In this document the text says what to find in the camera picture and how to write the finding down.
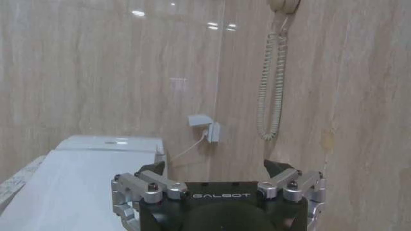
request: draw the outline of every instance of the marble wall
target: marble wall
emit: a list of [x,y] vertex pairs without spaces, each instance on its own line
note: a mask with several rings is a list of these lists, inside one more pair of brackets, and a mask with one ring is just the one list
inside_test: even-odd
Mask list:
[[177,180],[262,180],[264,158],[289,162],[328,177],[318,230],[411,230],[411,1],[301,1],[264,142],[272,18],[265,0],[0,0],[0,182],[72,134],[161,136],[173,156],[205,113],[222,142],[172,163]]
[[[170,156],[196,142],[222,13],[222,0],[0,0],[0,182],[72,134],[162,137]],[[178,180],[208,179],[208,149],[172,163]]]
[[265,1],[225,1],[212,180],[266,177],[262,158],[322,170],[321,231],[411,230],[411,1],[302,0],[289,30],[277,139],[256,132],[272,20]]

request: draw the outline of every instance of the coiled phone cord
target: coiled phone cord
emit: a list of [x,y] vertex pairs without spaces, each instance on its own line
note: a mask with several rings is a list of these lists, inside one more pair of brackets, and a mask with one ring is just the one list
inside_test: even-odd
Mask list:
[[[258,86],[257,94],[257,115],[256,115],[256,128],[261,138],[266,141],[273,139],[277,135],[277,128],[281,117],[282,106],[282,91],[284,91],[284,75],[285,75],[285,62],[286,62],[286,22],[288,17],[284,20],[280,28],[280,33],[269,33],[265,46],[265,57],[262,65],[261,82]],[[277,60],[276,60],[276,72],[274,72],[274,93],[273,93],[273,113],[270,119],[270,129],[265,132],[264,126],[264,112],[265,112],[265,97],[266,97],[266,84],[270,74],[270,65],[273,59],[273,43],[277,40]]]

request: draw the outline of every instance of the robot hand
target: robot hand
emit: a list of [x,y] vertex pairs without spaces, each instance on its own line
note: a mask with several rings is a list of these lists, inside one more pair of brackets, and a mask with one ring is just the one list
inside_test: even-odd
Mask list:
[[160,175],[164,162],[144,166],[112,179],[113,212],[128,231],[313,230],[325,202],[321,173],[266,160],[264,166],[268,182],[218,183],[177,183]]

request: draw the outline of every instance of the toilet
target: toilet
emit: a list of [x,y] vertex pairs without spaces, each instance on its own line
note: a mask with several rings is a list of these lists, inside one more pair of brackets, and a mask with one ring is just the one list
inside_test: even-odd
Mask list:
[[161,139],[69,137],[48,153],[12,199],[0,230],[122,231],[112,212],[110,179],[157,161],[166,163]]

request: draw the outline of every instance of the logo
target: logo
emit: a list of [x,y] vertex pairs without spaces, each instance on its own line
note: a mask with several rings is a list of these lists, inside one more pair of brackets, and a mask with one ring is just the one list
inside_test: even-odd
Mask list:
[[220,198],[248,198],[249,193],[242,194],[193,194],[192,198],[194,199],[220,199]]

